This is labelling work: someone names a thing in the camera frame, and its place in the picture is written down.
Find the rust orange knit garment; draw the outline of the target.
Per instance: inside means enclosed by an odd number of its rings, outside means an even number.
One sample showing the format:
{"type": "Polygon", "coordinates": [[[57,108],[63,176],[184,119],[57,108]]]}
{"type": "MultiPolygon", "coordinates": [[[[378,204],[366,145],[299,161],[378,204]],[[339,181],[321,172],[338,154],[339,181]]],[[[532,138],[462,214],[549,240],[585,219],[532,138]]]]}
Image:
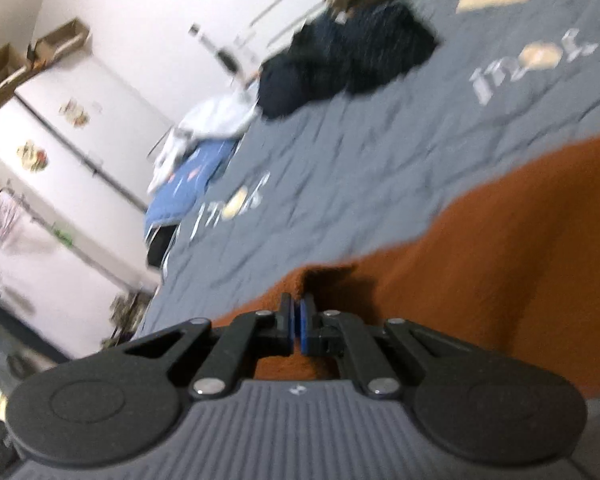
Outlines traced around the rust orange knit garment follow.
{"type": "Polygon", "coordinates": [[[478,186],[417,240],[293,270],[248,309],[283,294],[370,324],[405,318],[600,398],[600,136],[478,186]]]}

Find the blue printed garment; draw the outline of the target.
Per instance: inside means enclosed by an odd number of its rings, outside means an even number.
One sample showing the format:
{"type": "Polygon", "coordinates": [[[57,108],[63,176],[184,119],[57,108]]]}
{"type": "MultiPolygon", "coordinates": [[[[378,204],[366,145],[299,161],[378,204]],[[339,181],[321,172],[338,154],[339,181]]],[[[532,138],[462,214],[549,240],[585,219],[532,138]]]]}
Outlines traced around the blue printed garment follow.
{"type": "Polygon", "coordinates": [[[158,188],[145,214],[146,245],[155,230],[177,226],[184,219],[209,184],[222,174],[238,144],[238,140],[201,142],[158,188]]]}

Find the white crumpled garment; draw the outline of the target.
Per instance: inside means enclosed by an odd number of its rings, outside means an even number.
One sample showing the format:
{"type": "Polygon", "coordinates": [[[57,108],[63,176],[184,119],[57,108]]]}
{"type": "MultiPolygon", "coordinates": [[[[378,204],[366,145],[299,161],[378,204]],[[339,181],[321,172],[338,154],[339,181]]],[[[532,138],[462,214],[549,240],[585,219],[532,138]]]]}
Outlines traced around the white crumpled garment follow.
{"type": "Polygon", "coordinates": [[[232,91],[200,101],[166,134],[154,161],[147,193],[154,194],[202,141],[240,139],[258,116],[256,98],[232,91]]]}

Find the white wardrobe with stickers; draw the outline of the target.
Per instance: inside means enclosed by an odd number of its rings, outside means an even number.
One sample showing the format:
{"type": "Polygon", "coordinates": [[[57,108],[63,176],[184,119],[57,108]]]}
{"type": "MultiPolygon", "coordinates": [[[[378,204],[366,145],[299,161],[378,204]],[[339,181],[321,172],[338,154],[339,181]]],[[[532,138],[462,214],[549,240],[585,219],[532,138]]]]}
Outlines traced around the white wardrobe with stickers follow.
{"type": "Polygon", "coordinates": [[[117,280],[154,289],[144,234],[148,154],[170,125],[98,58],[69,55],[0,108],[0,182],[117,280]]]}

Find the dark navy dotted garment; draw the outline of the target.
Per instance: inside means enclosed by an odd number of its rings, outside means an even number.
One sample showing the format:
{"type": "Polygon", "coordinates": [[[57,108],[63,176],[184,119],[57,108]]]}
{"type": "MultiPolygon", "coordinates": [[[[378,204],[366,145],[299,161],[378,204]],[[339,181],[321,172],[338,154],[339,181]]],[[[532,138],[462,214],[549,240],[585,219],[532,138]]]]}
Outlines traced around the dark navy dotted garment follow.
{"type": "Polygon", "coordinates": [[[374,91],[424,64],[438,45],[402,2],[363,9],[343,22],[322,14],[263,62],[258,107],[263,117],[278,119],[340,92],[374,91]]]}

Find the grey printed bed quilt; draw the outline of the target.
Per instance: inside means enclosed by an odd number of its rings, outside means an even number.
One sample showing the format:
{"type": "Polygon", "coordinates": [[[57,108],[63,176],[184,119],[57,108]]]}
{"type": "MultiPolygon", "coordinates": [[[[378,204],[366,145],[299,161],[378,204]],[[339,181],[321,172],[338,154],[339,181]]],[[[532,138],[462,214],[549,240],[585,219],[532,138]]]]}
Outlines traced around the grey printed bed quilt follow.
{"type": "Polygon", "coordinates": [[[600,0],[406,1],[439,38],[431,58],[255,122],[178,227],[140,336],[419,237],[471,188],[600,134],[600,0]]]}

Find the cardboard box on wardrobe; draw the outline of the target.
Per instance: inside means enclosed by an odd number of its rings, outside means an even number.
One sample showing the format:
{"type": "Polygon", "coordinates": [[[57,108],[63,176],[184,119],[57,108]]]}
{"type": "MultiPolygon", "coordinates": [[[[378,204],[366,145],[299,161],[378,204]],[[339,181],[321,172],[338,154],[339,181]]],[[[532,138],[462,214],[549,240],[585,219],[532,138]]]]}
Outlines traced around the cardboard box on wardrobe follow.
{"type": "Polygon", "coordinates": [[[80,50],[91,35],[91,29],[78,18],[67,22],[30,44],[27,59],[32,63],[53,63],[80,50]]]}

